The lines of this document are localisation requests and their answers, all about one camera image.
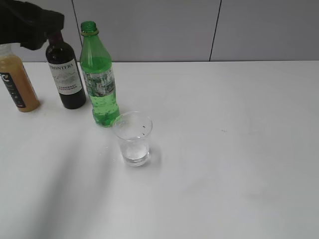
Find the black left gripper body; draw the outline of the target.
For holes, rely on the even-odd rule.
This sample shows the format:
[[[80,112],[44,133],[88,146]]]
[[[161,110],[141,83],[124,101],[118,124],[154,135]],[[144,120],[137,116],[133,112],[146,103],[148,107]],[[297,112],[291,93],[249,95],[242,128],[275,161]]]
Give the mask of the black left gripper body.
[[[0,2],[0,43],[23,43],[33,35],[46,34],[42,26],[44,9],[18,0]]]

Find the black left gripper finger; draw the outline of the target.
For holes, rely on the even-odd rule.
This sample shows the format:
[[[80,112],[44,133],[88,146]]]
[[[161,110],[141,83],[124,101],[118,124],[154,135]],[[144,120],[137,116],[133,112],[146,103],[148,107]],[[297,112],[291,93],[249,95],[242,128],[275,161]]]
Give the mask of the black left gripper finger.
[[[64,14],[45,9],[42,16],[44,29],[47,34],[56,33],[64,28]]]
[[[29,50],[38,50],[45,44],[46,41],[47,41],[46,34],[37,34],[37,35],[33,35],[26,42],[20,43],[20,47],[23,47]]]

